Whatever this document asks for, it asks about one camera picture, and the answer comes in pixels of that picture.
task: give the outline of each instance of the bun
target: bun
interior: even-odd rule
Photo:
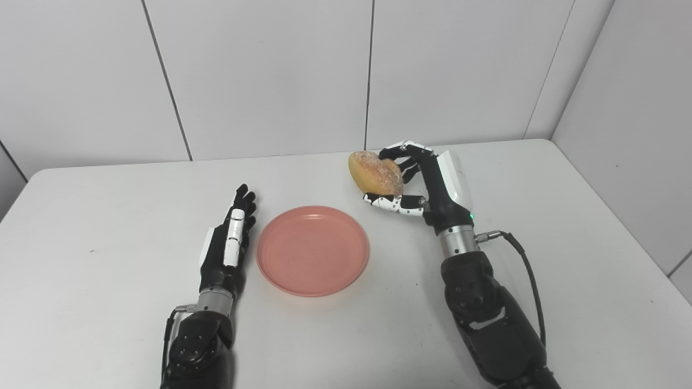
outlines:
[[[374,152],[354,152],[348,157],[348,170],[363,193],[403,194],[401,171],[391,159],[381,160]]]

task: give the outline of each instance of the tabletop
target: tabletop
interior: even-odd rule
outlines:
[[[688,388],[692,307],[549,141],[436,147],[459,155],[476,231],[512,232],[543,300],[563,389]],[[236,389],[490,388],[443,299],[438,239],[369,207],[348,153],[43,170],[0,224],[5,388],[157,388],[165,319],[197,301],[199,251],[235,188],[257,192],[237,303]],[[417,177],[407,191],[423,192]],[[370,261],[348,288],[304,298],[267,282],[259,232],[290,208],[353,216]],[[536,327],[516,252],[482,245]]]

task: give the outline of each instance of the prosthetic hand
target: prosthetic hand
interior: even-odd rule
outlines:
[[[164,345],[162,389],[230,389],[233,385],[233,329],[230,313],[243,291],[242,273],[249,231],[255,225],[255,193],[243,184],[235,193],[224,222],[210,228],[201,255],[201,282],[196,306],[180,324],[166,363],[169,319]]]
[[[543,314],[533,273],[521,245],[501,231],[476,235],[471,197],[456,156],[440,155],[407,141],[380,151],[380,159],[408,157],[399,164],[403,182],[421,172],[428,199],[422,196],[381,196],[366,193],[373,206],[422,216],[440,238],[444,297],[455,324],[483,378],[502,389],[559,389],[546,366]],[[534,288],[539,338],[512,295],[493,277],[493,267],[478,242],[504,236],[520,251]]]

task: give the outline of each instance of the wall seam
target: wall seam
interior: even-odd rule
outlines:
[[[21,169],[19,168],[19,165],[17,165],[17,162],[12,157],[12,154],[10,154],[10,151],[7,150],[7,147],[5,147],[5,144],[2,143],[2,140],[0,140],[0,149],[2,149],[3,152],[5,152],[5,155],[10,159],[10,162],[12,163],[12,165],[15,167],[15,169],[17,169],[17,172],[21,176],[21,179],[23,179],[25,183],[28,183],[29,180],[26,179],[26,175],[24,175],[24,172],[21,171]]]
[[[147,18],[147,25],[149,26],[149,33],[152,35],[152,41],[154,41],[154,48],[156,49],[156,56],[158,56],[158,63],[161,65],[161,71],[163,72],[163,79],[166,82],[166,87],[168,88],[168,95],[171,97],[171,102],[173,103],[173,111],[175,112],[175,117],[178,120],[178,128],[180,129],[180,134],[183,137],[183,143],[185,143],[185,150],[188,152],[188,158],[192,161],[192,152],[190,151],[190,144],[188,143],[188,137],[185,135],[185,129],[183,128],[183,121],[180,119],[180,113],[178,112],[178,104],[175,101],[175,96],[173,96],[173,88],[171,88],[171,83],[168,79],[168,72],[166,72],[166,66],[163,64],[163,57],[161,56],[161,50],[158,47],[158,41],[156,40],[156,34],[154,33],[154,26],[152,25],[152,20],[149,17],[149,10],[147,9],[147,4],[145,0],[142,1],[142,8],[144,9],[144,16]]]
[[[529,116],[529,121],[526,123],[526,129],[524,129],[524,135],[522,136],[522,139],[526,139],[526,134],[529,132],[529,126],[531,125],[531,120],[534,119],[534,113],[536,113],[536,107],[538,106],[538,102],[540,101],[540,95],[543,94],[543,88],[545,88],[545,82],[548,80],[548,75],[550,74],[550,69],[552,69],[552,67],[553,67],[553,61],[555,60],[555,55],[557,55],[558,49],[560,48],[560,42],[562,42],[562,37],[565,34],[565,29],[567,29],[567,23],[570,22],[570,17],[572,16],[572,10],[574,9],[574,3],[576,3],[576,0],[572,0],[572,6],[570,7],[570,11],[567,13],[567,19],[565,19],[565,25],[563,26],[563,29],[560,32],[560,37],[558,38],[558,43],[555,45],[555,51],[553,52],[553,56],[550,58],[550,63],[548,64],[548,70],[545,72],[545,77],[543,78],[543,83],[540,85],[540,91],[538,91],[538,97],[536,97],[536,104],[534,104],[534,108],[531,110],[531,115]]]

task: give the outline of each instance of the white finger segment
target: white finger segment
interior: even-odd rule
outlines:
[[[243,225],[245,224],[245,211],[234,209],[230,213],[228,221],[228,236],[226,238],[226,250],[224,250],[224,265],[238,266],[240,244],[243,240]]]

